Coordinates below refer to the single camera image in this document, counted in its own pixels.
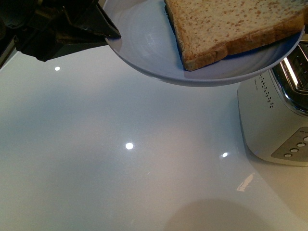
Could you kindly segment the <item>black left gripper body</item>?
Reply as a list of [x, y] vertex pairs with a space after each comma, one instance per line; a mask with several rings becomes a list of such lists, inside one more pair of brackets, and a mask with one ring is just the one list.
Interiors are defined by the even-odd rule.
[[104, 36], [92, 29], [100, 11], [96, 0], [2, 0], [0, 60], [13, 48], [45, 62], [103, 46]]

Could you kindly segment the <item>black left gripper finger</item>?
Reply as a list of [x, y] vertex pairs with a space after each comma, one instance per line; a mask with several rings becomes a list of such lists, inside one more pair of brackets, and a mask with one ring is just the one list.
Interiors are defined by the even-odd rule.
[[94, 35], [118, 39], [121, 34], [97, 0], [65, 0], [70, 25]]

